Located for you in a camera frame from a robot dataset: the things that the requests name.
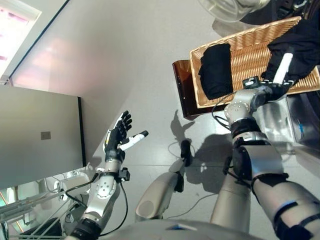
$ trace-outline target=tiled floor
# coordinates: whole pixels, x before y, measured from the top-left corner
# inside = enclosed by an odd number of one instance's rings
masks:
[[[126,151],[131,180],[124,184],[129,201],[125,225],[134,222],[141,195],[168,170],[180,153],[176,142],[184,138],[192,140],[196,159],[186,169],[184,192],[173,195],[164,216],[180,215],[211,195],[179,216],[210,219],[231,138],[210,114],[193,122],[182,118],[171,64],[219,38],[213,20],[195,0],[70,1],[13,76],[17,87],[82,97],[87,157],[95,166],[104,158],[101,142],[107,128],[124,110],[132,114],[132,134],[149,131]],[[291,179],[320,197],[318,178],[293,158],[286,165]],[[124,212],[121,194],[106,231],[119,224]],[[255,197],[250,232],[276,239]]]

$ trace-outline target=wire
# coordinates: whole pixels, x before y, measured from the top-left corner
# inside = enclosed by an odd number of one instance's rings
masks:
[[[122,222],[120,223],[119,226],[117,226],[115,229],[111,230],[111,231],[108,231],[107,233],[103,233],[103,234],[100,234],[99,237],[102,237],[102,236],[105,236],[105,235],[108,235],[116,230],[118,230],[119,228],[121,228],[121,226],[124,224],[126,218],[127,218],[127,215],[128,215],[128,199],[127,199],[127,194],[126,194],[126,191],[124,189],[124,186],[122,185],[122,182],[120,182],[120,186],[121,186],[121,189],[123,191],[123,194],[124,194],[124,200],[125,200],[125,215],[124,215],[124,218],[122,220]]]
[[[87,206],[83,201],[77,199],[76,197],[71,196],[71,195],[69,194],[69,192],[71,192],[71,191],[73,191],[73,190],[76,190],[76,189],[79,189],[79,188],[82,188],[82,187],[84,187],[84,186],[87,186],[87,185],[89,185],[89,184],[92,184],[92,183],[96,180],[96,178],[98,177],[98,175],[99,175],[99,174],[96,173],[96,174],[94,174],[93,178],[92,178],[90,181],[88,181],[88,182],[86,182],[86,183],[83,183],[83,184],[81,184],[81,185],[78,185],[78,186],[74,186],[74,187],[68,189],[67,191],[65,191],[65,195],[67,195],[68,198],[71,198],[73,201],[77,202],[77,203],[80,204],[81,206],[87,208],[88,206]]]
[[[214,105],[214,107],[213,107],[212,110],[211,110],[211,115],[212,115],[212,117],[214,118],[214,120],[216,120],[222,127],[224,127],[224,128],[227,129],[227,130],[230,130],[229,125],[224,124],[223,122],[219,121],[219,119],[224,120],[224,121],[226,121],[226,122],[228,122],[228,120],[225,119],[225,118],[223,118],[223,117],[221,117],[221,116],[215,116],[215,115],[214,115],[214,111],[215,111],[216,107],[218,106],[218,104],[220,104],[223,100],[225,100],[227,97],[230,97],[231,95],[235,94],[236,92],[237,92],[237,91],[234,91],[234,92],[232,92],[232,93],[224,96],[220,101],[218,101],[218,102]]]
[[[189,213],[192,209],[194,209],[195,206],[196,206],[201,200],[203,200],[203,199],[205,199],[205,198],[208,198],[208,197],[211,197],[211,196],[214,196],[214,195],[217,195],[217,194],[216,194],[216,193],[213,193],[213,194],[210,194],[210,195],[207,195],[207,196],[203,196],[203,197],[199,198],[198,201],[196,201],[195,204],[194,204],[188,211],[186,211],[186,212],[184,212],[184,213],[181,213],[181,214],[179,214],[179,215],[176,215],[176,216],[169,216],[169,217],[167,217],[166,219],[177,218],[177,217],[180,217],[180,216],[182,216],[182,215],[185,215],[185,214]]]
[[[53,189],[53,190],[50,190],[49,189],[49,187],[48,187],[48,183],[47,183],[47,178],[45,177],[44,178],[44,182],[45,182],[45,187],[46,187],[46,189],[50,192],[50,193],[53,193],[53,194],[55,194],[55,193],[57,193],[58,191],[58,188],[55,188],[55,189]]]

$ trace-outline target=black cable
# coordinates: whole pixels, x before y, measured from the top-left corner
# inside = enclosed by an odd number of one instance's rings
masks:
[[[212,110],[211,110],[211,115],[212,115],[212,117],[214,118],[214,120],[216,120],[222,127],[224,127],[224,128],[227,129],[227,130],[230,130],[229,126],[228,126],[227,124],[224,124],[223,122],[221,122],[219,119],[224,120],[224,121],[226,121],[226,122],[228,122],[228,120],[225,119],[225,118],[223,118],[223,117],[221,117],[221,116],[215,116],[215,115],[214,115],[214,111],[215,111],[215,109],[216,109],[216,107],[218,106],[219,103],[221,103],[221,102],[222,102],[223,100],[225,100],[227,97],[235,94],[236,92],[237,92],[237,91],[234,91],[234,92],[232,92],[232,93],[224,96],[220,101],[218,101],[218,102],[214,105],[214,107],[213,107]]]
[[[127,218],[127,215],[128,215],[128,208],[129,208],[129,207],[128,207],[127,194],[126,194],[126,191],[125,191],[125,189],[124,189],[124,186],[122,186],[122,182],[120,182],[120,186],[121,186],[121,189],[122,189],[122,191],[123,191],[123,194],[124,194],[124,200],[125,200],[125,208],[126,208],[126,210],[125,210],[124,218],[123,218],[123,220],[122,220],[122,222],[120,223],[120,225],[119,225],[119,226],[117,226],[115,229],[113,229],[113,230],[111,230],[111,231],[108,231],[107,233],[100,234],[100,236],[99,236],[99,237],[102,237],[102,236],[108,235],[108,234],[110,234],[110,233],[112,233],[112,232],[114,232],[114,231],[118,230],[119,228],[121,228],[121,226],[124,224],[124,222],[125,222],[125,220],[126,220],[126,218]]]
[[[73,190],[76,190],[76,189],[82,188],[82,187],[84,187],[84,186],[87,186],[87,185],[89,185],[89,184],[92,184],[92,183],[96,180],[96,178],[98,177],[98,175],[99,175],[99,174],[96,173],[96,174],[94,174],[93,178],[92,178],[90,181],[88,181],[88,182],[86,182],[86,183],[83,183],[83,184],[81,184],[81,185],[78,185],[78,186],[74,186],[74,187],[68,189],[67,191],[65,191],[65,195],[67,195],[68,198],[71,198],[73,201],[77,202],[77,203],[80,204],[81,206],[87,208],[88,206],[87,206],[83,201],[81,201],[81,200],[79,200],[79,199],[71,196],[71,195],[68,194],[68,193],[71,192],[71,191],[73,191]]]
[[[9,240],[9,231],[8,231],[7,223],[2,222],[1,223],[1,227],[2,227],[2,230],[3,230],[3,234],[4,234],[4,237],[5,237],[5,240]]]

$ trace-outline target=robot forearm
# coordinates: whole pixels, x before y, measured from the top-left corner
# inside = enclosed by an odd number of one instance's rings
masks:
[[[240,90],[224,110],[233,137],[233,170],[250,182],[280,239],[311,239],[320,235],[320,201],[286,180],[281,155],[252,117],[267,94],[266,87]]]

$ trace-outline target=robotic hand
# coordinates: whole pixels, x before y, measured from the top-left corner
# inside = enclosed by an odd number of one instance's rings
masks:
[[[147,131],[143,131],[132,137],[127,137],[128,130],[131,129],[131,115],[125,111],[117,119],[113,129],[109,129],[103,144],[105,152],[105,167],[99,173],[99,180],[94,196],[89,202],[87,209],[79,221],[79,224],[68,236],[67,240],[96,240],[106,227],[114,206],[114,202],[119,196],[122,182],[130,180],[130,173],[126,167],[121,169],[125,159],[125,150],[144,139]]]

